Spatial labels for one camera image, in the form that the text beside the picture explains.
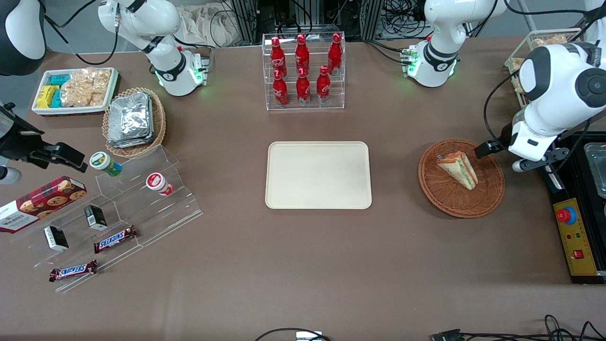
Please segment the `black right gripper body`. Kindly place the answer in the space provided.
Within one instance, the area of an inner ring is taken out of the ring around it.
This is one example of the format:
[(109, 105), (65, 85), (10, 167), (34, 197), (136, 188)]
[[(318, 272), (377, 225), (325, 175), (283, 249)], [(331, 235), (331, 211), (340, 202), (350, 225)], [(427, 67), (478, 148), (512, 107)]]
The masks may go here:
[(45, 132), (14, 114), (15, 106), (12, 102), (1, 104), (0, 152), (9, 160), (28, 162), (30, 151), (45, 149)]

